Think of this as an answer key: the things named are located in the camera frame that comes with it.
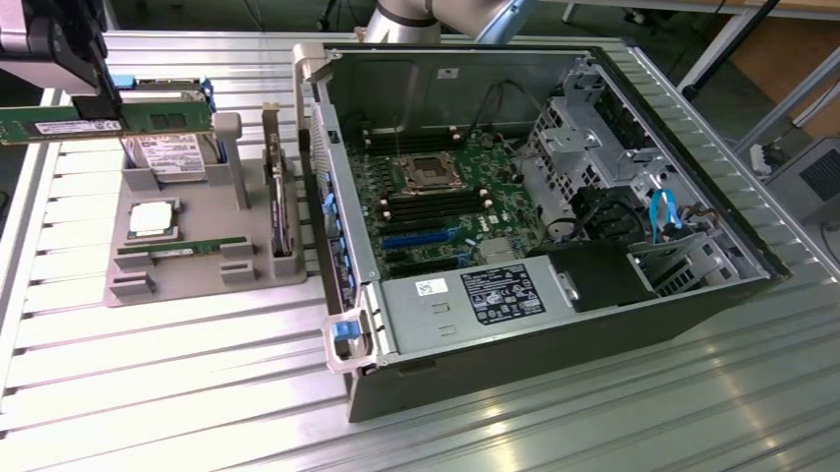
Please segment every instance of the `barcode sticker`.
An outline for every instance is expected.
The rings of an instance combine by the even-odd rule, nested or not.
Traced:
[[[205,161],[196,135],[138,136],[133,139],[155,174],[204,172]]]
[[[103,131],[119,131],[122,126],[115,120],[77,120],[50,121],[37,123],[39,133],[43,135],[67,135],[70,133],[97,133]]]
[[[424,280],[417,282],[419,295],[425,297],[427,295],[435,295],[436,293],[445,293],[449,291],[445,278],[436,278],[433,280]]]

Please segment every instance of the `cpu socket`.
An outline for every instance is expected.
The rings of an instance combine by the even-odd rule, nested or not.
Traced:
[[[405,193],[428,194],[464,188],[456,162],[448,152],[401,157],[399,162],[407,175]]]

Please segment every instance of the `blue latch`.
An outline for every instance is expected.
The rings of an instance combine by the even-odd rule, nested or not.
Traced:
[[[678,199],[674,197],[671,189],[659,189],[654,192],[651,197],[650,218],[651,218],[651,233],[654,236],[654,242],[656,243],[656,233],[659,231],[659,201],[666,200],[666,223],[674,223],[678,229],[683,228],[683,221],[680,221],[680,214],[678,212]]]
[[[330,193],[328,195],[328,197],[325,198],[325,203],[321,205],[321,211],[324,213],[336,213],[334,208],[337,207],[337,204],[334,203],[334,201],[337,200],[337,196],[336,194]]]
[[[358,322],[333,323],[333,341],[350,341],[361,336]]]

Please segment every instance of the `metal slat surface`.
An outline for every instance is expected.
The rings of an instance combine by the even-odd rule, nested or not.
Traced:
[[[213,79],[221,107],[244,115],[245,158],[261,157],[261,104],[280,101],[298,155],[290,49],[306,40],[352,38],[119,32],[111,69]],[[31,147],[14,203],[29,219],[0,253],[5,472],[839,468],[837,267],[639,50],[610,38],[517,42],[605,48],[796,277],[672,341],[352,425],[344,380],[325,367],[321,277],[103,307],[118,143]]]

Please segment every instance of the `blue pcie slot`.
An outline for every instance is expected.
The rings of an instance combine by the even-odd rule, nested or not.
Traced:
[[[459,228],[452,228],[433,233],[388,237],[382,239],[382,249],[400,249],[427,244],[447,243],[456,237],[457,232]]]

